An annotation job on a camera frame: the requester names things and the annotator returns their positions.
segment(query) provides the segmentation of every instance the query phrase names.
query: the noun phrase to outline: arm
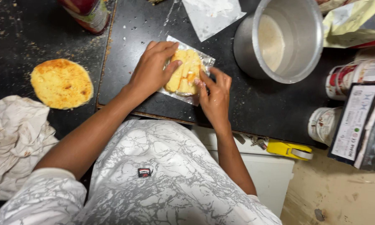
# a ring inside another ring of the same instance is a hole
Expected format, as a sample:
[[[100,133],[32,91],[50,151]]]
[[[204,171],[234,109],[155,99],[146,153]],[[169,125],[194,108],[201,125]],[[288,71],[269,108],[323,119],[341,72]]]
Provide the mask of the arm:
[[[257,195],[232,136],[228,120],[229,89],[232,79],[216,68],[211,68],[210,72],[215,74],[217,82],[214,83],[201,71],[200,77],[203,81],[197,81],[197,85],[200,88],[200,105],[217,136],[220,166],[246,194]],[[210,90],[210,95],[207,94],[206,86]]]
[[[80,179],[100,155],[125,117],[148,96],[165,85],[181,64],[172,62],[163,70],[165,60],[178,47],[173,42],[150,42],[136,66],[129,84],[108,105],[65,136],[35,166],[62,168]]]

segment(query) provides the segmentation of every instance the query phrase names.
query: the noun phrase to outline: white cloth rag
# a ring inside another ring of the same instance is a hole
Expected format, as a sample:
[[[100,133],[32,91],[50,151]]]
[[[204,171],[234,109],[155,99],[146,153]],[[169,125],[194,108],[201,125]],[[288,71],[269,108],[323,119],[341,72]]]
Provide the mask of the white cloth rag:
[[[49,125],[50,108],[11,95],[0,100],[0,200],[10,199],[58,140]]]

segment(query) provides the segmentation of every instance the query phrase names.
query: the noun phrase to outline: tape roll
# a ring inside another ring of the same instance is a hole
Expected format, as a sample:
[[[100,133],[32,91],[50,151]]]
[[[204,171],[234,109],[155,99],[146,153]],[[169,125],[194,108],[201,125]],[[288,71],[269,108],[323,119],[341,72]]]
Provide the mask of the tape roll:
[[[299,149],[292,149],[291,153],[294,154],[295,156],[302,157],[304,159],[312,159],[312,156],[313,156],[313,153],[306,152],[306,151],[299,150]]]

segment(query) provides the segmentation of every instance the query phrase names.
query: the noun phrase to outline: bread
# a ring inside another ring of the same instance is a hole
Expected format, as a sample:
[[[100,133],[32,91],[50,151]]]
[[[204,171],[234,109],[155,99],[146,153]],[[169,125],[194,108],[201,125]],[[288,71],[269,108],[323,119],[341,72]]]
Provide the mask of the bread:
[[[87,71],[66,59],[54,59],[37,65],[30,75],[37,97],[54,109],[71,109],[89,102],[93,84]]]
[[[181,60],[182,65],[172,74],[171,79],[165,85],[165,90],[170,92],[197,94],[194,84],[195,79],[200,79],[201,59],[192,49],[177,50],[171,58],[171,62]]]

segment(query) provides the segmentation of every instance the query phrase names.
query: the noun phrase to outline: aluminum pot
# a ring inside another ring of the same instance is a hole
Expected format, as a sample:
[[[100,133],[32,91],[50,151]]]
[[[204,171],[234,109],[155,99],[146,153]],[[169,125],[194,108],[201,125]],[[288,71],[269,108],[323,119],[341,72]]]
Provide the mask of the aluminum pot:
[[[285,41],[282,61],[275,72],[267,66],[258,47],[258,25],[263,14],[275,20]],[[291,84],[314,70],[322,45],[322,15],[314,0],[262,0],[239,25],[234,54],[239,67],[249,76]]]

